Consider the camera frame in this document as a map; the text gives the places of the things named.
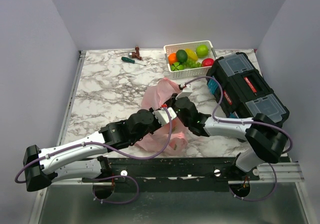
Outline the aluminium frame rail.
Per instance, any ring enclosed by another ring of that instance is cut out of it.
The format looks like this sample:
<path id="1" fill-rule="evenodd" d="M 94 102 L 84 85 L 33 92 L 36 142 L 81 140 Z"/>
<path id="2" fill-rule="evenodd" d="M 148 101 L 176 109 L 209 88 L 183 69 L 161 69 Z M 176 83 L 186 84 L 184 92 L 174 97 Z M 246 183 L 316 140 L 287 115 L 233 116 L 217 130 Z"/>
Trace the aluminium frame rail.
<path id="1" fill-rule="evenodd" d="M 98 131 L 109 122 L 123 120 L 141 107 L 147 86 L 169 77 L 163 49 L 142 50 L 146 66 L 124 64 L 128 49 L 81 51 L 71 89 L 70 104 L 57 145 L 67 144 Z M 193 82 L 190 96 L 198 111 L 210 114 L 216 106 L 206 80 Z M 198 137 L 187 131 L 188 144 L 178 157 L 235 157 L 248 143 L 234 138 Z M 273 164 L 279 182 L 303 182 L 298 163 Z"/>

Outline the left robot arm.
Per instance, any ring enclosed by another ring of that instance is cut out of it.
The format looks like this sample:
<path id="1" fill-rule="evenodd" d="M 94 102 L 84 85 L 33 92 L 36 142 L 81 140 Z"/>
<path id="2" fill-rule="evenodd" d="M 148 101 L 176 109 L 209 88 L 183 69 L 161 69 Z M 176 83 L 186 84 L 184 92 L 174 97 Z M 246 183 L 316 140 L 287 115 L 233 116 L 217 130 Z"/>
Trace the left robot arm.
<path id="1" fill-rule="evenodd" d="M 23 169 L 28 192 L 35 192 L 52 183 L 74 178 L 98 179 L 101 182 L 110 178 L 108 166 L 95 160 L 92 164 L 82 160 L 93 155 L 115 151 L 127 157 L 122 149 L 134 145 L 146 135 L 153 134 L 165 125 L 173 127 L 175 112 L 163 107 L 158 110 L 139 110 L 128 119 L 112 122 L 99 131 L 65 145 L 53 148 L 27 147 L 23 158 Z"/>

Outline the brown metal faucet valve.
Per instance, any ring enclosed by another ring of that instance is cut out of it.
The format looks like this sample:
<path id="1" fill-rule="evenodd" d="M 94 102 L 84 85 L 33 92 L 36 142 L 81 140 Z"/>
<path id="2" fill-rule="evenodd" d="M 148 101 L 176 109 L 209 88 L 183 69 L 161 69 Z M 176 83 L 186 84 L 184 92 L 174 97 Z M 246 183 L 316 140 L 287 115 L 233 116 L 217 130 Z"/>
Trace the brown metal faucet valve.
<path id="1" fill-rule="evenodd" d="M 138 46 L 136 46 L 134 51 L 130 52 L 128 55 L 129 55 L 129 58 L 131 58 L 131 59 L 142 60 L 142 57 L 140 55 L 140 49 Z"/>

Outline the green fruit with black trim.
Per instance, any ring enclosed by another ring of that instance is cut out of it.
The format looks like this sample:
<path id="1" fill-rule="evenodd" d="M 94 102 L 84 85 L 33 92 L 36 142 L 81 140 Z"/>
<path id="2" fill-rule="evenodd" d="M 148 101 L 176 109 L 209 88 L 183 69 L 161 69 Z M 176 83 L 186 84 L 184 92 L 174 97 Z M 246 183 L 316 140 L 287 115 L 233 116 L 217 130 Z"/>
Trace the green fruit with black trim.
<path id="1" fill-rule="evenodd" d="M 171 66 L 170 66 L 170 70 L 171 71 L 181 71 L 184 70 L 185 66 L 183 63 L 180 62 L 174 62 Z"/>

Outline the green fake apple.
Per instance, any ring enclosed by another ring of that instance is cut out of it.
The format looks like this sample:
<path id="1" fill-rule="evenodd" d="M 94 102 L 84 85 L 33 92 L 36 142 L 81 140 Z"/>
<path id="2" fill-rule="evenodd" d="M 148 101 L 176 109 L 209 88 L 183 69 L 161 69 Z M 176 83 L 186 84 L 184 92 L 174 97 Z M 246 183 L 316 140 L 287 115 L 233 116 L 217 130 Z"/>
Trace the green fake apple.
<path id="1" fill-rule="evenodd" d="M 205 58 L 208 56 L 209 49 L 206 45 L 201 44 L 196 47 L 196 55 L 198 58 Z"/>

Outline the orange fake orange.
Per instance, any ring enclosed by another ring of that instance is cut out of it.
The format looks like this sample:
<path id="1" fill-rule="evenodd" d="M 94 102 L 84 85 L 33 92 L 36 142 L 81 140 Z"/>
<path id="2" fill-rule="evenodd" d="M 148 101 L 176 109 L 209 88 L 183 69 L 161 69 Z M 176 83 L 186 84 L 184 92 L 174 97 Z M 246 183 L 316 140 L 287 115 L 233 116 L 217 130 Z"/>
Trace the orange fake orange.
<path id="1" fill-rule="evenodd" d="M 176 53 L 171 53 L 167 58 L 170 65 L 174 64 L 175 62 L 178 62 Z"/>

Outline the black plastic toolbox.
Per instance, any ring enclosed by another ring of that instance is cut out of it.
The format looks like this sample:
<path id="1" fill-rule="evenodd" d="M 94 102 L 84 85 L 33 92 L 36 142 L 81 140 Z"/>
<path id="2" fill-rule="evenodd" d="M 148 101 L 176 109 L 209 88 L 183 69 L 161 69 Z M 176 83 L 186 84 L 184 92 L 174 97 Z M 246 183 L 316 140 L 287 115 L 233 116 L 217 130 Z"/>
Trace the black plastic toolbox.
<path id="1" fill-rule="evenodd" d="M 289 110 L 281 103 L 248 56 L 236 52 L 214 61 L 207 71 L 209 91 L 219 101 L 228 118 L 249 118 L 261 113 L 282 127 Z"/>

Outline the dark green fake fruit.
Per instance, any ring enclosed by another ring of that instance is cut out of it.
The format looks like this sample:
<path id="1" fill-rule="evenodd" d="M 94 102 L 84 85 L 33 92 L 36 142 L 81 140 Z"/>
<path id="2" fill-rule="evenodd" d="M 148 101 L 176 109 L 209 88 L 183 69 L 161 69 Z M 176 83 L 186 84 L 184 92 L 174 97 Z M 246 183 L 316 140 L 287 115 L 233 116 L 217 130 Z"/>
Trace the dark green fake fruit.
<path id="1" fill-rule="evenodd" d="M 175 54 L 177 61 L 180 63 L 185 63 L 188 60 L 188 54 L 183 49 L 179 49 Z"/>

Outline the pink plastic bag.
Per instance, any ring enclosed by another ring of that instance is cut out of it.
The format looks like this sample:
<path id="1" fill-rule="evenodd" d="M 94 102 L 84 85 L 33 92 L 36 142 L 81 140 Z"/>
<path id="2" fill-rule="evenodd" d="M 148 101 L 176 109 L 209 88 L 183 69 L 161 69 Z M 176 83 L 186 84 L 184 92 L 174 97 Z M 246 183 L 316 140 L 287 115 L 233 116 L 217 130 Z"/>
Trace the pink plastic bag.
<path id="1" fill-rule="evenodd" d="M 178 84 L 167 78 L 163 78 L 156 85 L 148 86 L 141 102 L 141 108 L 158 109 L 167 100 L 169 100 L 174 93 L 180 93 Z M 135 145 L 147 152 L 158 152 L 166 144 L 169 131 L 170 125 L 166 124 L 153 134 L 146 135 Z M 186 132 L 186 127 L 178 118 L 175 118 L 172 121 L 172 134 L 170 141 L 164 152 L 171 156 L 179 155 L 188 145 Z"/>

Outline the yellow fake lemon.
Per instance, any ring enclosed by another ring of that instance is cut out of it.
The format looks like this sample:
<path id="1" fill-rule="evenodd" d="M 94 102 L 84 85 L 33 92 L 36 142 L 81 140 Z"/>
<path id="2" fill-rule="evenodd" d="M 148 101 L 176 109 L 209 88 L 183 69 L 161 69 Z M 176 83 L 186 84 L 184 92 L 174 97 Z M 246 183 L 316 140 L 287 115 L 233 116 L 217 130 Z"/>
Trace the yellow fake lemon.
<path id="1" fill-rule="evenodd" d="M 185 52 L 187 53 L 188 59 L 191 59 L 193 61 L 197 61 L 198 60 L 198 56 L 193 50 L 191 50 L 189 48 L 186 48 Z"/>

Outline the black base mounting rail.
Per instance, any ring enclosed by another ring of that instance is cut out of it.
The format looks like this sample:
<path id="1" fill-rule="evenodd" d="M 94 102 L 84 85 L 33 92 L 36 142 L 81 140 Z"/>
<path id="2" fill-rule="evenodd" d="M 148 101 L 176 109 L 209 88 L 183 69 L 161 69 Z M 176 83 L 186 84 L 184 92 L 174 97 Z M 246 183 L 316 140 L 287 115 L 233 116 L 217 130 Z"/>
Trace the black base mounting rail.
<path id="1" fill-rule="evenodd" d="M 257 181 L 252 171 L 235 167 L 235 158 L 98 158 L 102 166 L 92 190 L 99 197 L 113 193 L 140 192 L 227 192 L 229 181 Z M 101 178 L 113 177 L 108 181 Z"/>

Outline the green handled screwdriver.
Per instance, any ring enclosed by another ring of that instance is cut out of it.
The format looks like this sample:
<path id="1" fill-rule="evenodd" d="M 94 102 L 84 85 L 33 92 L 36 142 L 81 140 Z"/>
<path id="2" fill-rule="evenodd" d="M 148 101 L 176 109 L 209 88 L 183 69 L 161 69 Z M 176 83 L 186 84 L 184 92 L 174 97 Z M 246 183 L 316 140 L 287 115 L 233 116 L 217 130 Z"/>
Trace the green handled screwdriver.
<path id="1" fill-rule="evenodd" d="M 146 64 L 138 63 L 135 60 L 133 60 L 131 58 L 128 58 L 128 57 L 124 57 L 124 56 L 121 57 L 121 60 L 123 62 L 126 62 L 126 63 L 132 63 L 132 64 L 138 64 L 138 65 L 141 65 L 141 66 L 146 66 Z"/>

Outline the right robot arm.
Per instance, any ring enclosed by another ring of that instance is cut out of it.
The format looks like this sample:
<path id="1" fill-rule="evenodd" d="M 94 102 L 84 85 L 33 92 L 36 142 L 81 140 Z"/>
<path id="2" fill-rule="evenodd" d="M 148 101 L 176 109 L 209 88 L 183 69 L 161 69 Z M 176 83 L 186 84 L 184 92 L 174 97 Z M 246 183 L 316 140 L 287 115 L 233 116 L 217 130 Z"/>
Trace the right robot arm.
<path id="1" fill-rule="evenodd" d="M 188 97 L 178 97 L 177 94 L 172 95 L 165 105 L 172 108 L 182 124 L 196 136 L 226 136 L 249 143 L 250 147 L 239 153 L 230 167 L 230 175 L 236 180 L 243 179 L 260 164 L 278 163 L 289 139 L 264 114 L 244 119 L 215 117 L 198 112 Z"/>

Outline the white perforated plastic basket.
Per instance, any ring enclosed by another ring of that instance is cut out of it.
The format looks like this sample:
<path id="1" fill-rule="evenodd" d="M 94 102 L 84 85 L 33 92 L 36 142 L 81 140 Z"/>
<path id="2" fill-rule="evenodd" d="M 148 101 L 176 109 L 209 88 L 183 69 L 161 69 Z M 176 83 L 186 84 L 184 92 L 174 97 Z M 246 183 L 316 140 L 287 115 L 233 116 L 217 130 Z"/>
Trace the white perforated plastic basket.
<path id="1" fill-rule="evenodd" d="M 204 57 L 199 57 L 197 55 L 197 48 L 201 45 L 208 48 L 207 55 Z M 191 57 L 188 57 L 186 62 L 179 62 L 177 58 L 173 59 L 172 54 L 176 55 L 177 51 L 186 49 L 191 50 L 197 56 L 197 60 L 193 60 Z M 208 58 L 213 60 L 216 60 L 217 58 L 213 45 L 209 40 L 167 44 L 164 46 L 163 50 L 169 70 L 168 76 L 171 79 L 206 75 L 207 71 L 211 68 L 211 65 L 203 66 L 202 62 Z"/>

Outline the red fake apple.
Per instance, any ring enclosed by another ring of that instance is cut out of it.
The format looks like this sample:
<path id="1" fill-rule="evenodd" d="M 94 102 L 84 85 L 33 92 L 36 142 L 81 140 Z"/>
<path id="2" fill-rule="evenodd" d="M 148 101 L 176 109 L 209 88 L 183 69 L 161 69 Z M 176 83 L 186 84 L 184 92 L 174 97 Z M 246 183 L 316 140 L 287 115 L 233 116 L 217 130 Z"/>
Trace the red fake apple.
<path id="1" fill-rule="evenodd" d="M 214 64 L 214 59 L 212 59 L 212 58 L 206 58 L 206 59 L 204 59 L 203 61 L 202 61 L 202 67 L 209 67 L 209 66 L 213 66 L 213 64 Z"/>

